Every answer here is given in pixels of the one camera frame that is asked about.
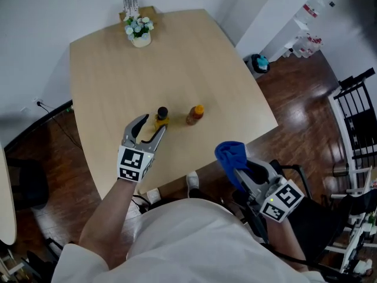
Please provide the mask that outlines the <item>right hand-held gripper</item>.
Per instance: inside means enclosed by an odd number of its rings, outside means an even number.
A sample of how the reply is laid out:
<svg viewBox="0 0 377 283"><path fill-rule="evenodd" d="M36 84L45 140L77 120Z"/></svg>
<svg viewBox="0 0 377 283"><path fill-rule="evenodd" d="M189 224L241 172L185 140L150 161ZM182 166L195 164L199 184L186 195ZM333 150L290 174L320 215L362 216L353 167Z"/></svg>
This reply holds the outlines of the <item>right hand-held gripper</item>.
<svg viewBox="0 0 377 283"><path fill-rule="evenodd" d="M247 169L233 170L254 210L276 222L282 222L302 201L304 194L292 181L277 172L271 164L248 157Z"/></svg>

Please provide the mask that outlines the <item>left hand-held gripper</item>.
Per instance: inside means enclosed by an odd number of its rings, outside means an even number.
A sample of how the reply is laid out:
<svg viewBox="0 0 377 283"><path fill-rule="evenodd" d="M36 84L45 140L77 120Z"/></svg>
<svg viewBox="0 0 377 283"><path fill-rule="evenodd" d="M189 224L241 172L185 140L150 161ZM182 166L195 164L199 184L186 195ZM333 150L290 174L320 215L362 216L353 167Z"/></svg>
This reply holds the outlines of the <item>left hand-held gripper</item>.
<svg viewBox="0 0 377 283"><path fill-rule="evenodd" d="M162 125L149 141L142 140L136 143L143 125L149 114L135 118L124 129L122 143L118 149L117 177L131 182L141 183L152 167L158 145L167 128Z"/></svg>

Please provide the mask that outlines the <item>yellow bottle with black cap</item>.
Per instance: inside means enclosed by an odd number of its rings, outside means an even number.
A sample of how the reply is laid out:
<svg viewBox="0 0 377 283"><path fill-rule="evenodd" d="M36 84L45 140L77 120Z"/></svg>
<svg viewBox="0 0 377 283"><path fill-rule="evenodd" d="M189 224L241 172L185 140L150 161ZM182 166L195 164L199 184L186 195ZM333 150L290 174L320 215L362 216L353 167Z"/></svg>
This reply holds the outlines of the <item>yellow bottle with black cap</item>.
<svg viewBox="0 0 377 283"><path fill-rule="evenodd" d="M161 126L167 126L169 124L168 109L166 107L159 107L157 114L155 115L154 127L157 131Z"/></svg>

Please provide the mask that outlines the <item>blue cloth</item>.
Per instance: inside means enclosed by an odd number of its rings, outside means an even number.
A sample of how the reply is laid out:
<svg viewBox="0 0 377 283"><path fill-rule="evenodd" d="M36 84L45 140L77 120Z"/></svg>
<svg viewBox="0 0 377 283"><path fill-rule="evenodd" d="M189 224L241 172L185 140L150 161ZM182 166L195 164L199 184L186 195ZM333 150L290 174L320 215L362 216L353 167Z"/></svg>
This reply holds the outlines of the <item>blue cloth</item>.
<svg viewBox="0 0 377 283"><path fill-rule="evenodd" d="M238 141L225 141L215 148L214 154L232 185L244 193L245 191L234 174L234 170L247 169L245 144Z"/></svg>

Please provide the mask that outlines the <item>brown bottle with orange cap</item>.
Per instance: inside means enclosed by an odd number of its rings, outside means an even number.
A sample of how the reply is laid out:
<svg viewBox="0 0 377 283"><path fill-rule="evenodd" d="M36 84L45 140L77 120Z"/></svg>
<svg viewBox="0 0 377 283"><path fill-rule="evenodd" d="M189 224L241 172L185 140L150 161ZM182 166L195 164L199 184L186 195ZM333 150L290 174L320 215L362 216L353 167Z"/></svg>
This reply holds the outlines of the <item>brown bottle with orange cap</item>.
<svg viewBox="0 0 377 283"><path fill-rule="evenodd" d="M186 117L186 123L189 126L195 125L204 115L204 106L196 105L191 108L190 112Z"/></svg>

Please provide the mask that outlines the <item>white table leg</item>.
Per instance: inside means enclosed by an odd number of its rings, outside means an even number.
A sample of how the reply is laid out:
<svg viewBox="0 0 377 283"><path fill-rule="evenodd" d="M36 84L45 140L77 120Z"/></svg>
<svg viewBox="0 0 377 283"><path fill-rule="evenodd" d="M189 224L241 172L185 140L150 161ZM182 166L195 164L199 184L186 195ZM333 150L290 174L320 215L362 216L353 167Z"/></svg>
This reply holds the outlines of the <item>white table leg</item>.
<svg viewBox="0 0 377 283"><path fill-rule="evenodd" d="M158 201L161 200L160 191L157 188L153 190L149 190L147 192L147 198L151 204L157 203Z"/></svg>

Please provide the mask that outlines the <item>person's right white shoe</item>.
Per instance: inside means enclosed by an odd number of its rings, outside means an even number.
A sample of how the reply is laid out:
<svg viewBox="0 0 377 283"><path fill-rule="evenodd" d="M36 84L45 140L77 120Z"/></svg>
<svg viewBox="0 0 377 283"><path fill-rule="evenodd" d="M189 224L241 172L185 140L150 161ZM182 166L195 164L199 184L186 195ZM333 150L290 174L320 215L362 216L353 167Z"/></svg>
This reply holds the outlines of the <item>person's right white shoe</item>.
<svg viewBox="0 0 377 283"><path fill-rule="evenodd" d="M188 191L191 191L193 189L199 189L200 181L196 171L190 172L186 175L186 183Z"/></svg>

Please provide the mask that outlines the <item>metal cup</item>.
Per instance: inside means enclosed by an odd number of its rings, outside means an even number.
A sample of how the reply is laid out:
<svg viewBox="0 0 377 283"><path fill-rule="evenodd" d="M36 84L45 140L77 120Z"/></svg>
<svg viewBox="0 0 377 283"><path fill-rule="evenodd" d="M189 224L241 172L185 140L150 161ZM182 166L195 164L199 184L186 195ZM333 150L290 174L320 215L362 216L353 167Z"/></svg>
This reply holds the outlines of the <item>metal cup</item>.
<svg viewBox="0 0 377 283"><path fill-rule="evenodd" d="M336 163L332 167L333 177L344 177L349 174L349 163Z"/></svg>

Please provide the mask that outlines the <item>white pot of flowers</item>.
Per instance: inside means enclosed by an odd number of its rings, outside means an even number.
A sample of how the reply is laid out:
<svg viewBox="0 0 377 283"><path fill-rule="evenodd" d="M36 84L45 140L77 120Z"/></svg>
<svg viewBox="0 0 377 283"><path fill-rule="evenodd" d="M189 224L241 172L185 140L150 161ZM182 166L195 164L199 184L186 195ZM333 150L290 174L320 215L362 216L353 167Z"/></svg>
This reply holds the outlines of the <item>white pot of flowers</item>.
<svg viewBox="0 0 377 283"><path fill-rule="evenodd" d="M146 47L151 43L151 31L154 23L149 17L126 15L123 19L125 23L124 31L127 38L136 48Z"/></svg>

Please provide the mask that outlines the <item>white metal rack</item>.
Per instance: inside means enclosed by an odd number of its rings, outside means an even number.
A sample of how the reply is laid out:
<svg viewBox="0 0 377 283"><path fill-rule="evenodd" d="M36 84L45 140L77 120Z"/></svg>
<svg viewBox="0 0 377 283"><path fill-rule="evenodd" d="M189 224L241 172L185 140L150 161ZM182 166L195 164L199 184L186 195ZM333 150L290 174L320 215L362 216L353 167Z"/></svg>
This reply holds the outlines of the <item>white metal rack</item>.
<svg viewBox="0 0 377 283"><path fill-rule="evenodd" d="M352 187L357 187L360 182L365 182L366 181L366 173L361 172L361 170L365 167L370 168L370 167L375 167L377 166L377 162L368 162L366 160L354 160L354 154L351 148L350 144L350 138L348 136L348 132L346 129L346 124L345 120L343 118L342 112L339 107L339 103L335 101L334 96L337 95L340 92L340 87L336 89L330 96L329 96L329 102L330 106L333 110L335 119L337 121L340 134L342 136L342 141L344 144L345 148L345 159L346 163L349 163L349 179L350 179L350 185Z"/></svg>

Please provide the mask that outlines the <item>black slatted chair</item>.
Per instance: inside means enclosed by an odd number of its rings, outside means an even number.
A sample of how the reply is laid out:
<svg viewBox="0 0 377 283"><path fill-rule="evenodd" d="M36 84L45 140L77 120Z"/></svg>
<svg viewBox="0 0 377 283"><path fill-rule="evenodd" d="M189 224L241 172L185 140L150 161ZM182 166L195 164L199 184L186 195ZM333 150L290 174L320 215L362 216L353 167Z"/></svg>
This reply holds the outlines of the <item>black slatted chair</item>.
<svg viewBox="0 0 377 283"><path fill-rule="evenodd" d="M377 162L377 115L365 81L375 75L370 68L356 77L339 81L340 92L334 96L339 103L350 138L354 160Z"/></svg>

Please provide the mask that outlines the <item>black office chair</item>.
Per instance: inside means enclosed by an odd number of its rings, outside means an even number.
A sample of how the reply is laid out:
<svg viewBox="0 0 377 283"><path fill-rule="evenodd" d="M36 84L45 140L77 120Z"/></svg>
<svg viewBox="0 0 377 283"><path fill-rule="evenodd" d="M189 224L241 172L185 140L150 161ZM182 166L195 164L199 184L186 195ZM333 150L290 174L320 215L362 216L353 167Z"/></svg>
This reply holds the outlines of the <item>black office chair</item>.
<svg viewBox="0 0 377 283"><path fill-rule="evenodd" d="M15 210L41 209L49 199L47 176L40 162L34 159L7 157L8 167L19 169L18 184L12 185Z"/></svg>

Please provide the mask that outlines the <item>white striped cards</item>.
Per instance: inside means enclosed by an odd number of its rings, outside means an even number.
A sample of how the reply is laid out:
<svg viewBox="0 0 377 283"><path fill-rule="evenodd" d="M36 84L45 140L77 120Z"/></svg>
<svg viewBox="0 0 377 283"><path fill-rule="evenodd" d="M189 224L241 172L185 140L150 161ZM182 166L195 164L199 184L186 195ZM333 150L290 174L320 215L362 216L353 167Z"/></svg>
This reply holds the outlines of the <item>white striped cards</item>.
<svg viewBox="0 0 377 283"><path fill-rule="evenodd" d="M138 15L138 0L123 0L123 5L126 16L134 17Z"/></svg>

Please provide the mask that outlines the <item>round wooden side table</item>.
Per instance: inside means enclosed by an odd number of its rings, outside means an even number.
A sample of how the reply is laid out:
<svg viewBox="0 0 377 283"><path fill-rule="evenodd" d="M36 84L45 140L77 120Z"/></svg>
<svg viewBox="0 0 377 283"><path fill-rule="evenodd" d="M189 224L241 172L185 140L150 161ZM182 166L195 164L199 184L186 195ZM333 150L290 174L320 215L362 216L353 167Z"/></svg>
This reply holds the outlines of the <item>round wooden side table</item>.
<svg viewBox="0 0 377 283"><path fill-rule="evenodd" d="M16 216L8 166L0 144L0 241L12 245L16 241L16 234Z"/></svg>

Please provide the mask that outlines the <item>clear water jug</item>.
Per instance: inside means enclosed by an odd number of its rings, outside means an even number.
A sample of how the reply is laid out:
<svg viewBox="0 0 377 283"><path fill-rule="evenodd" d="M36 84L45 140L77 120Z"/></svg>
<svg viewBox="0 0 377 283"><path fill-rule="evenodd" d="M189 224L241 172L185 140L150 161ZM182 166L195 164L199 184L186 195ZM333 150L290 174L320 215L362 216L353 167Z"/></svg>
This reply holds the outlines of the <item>clear water jug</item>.
<svg viewBox="0 0 377 283"><path fill-rule="evenodd" d="M317 18L325 7L323 0L308 0L295 14L295 18L303 24L308 24Z"/></svg>

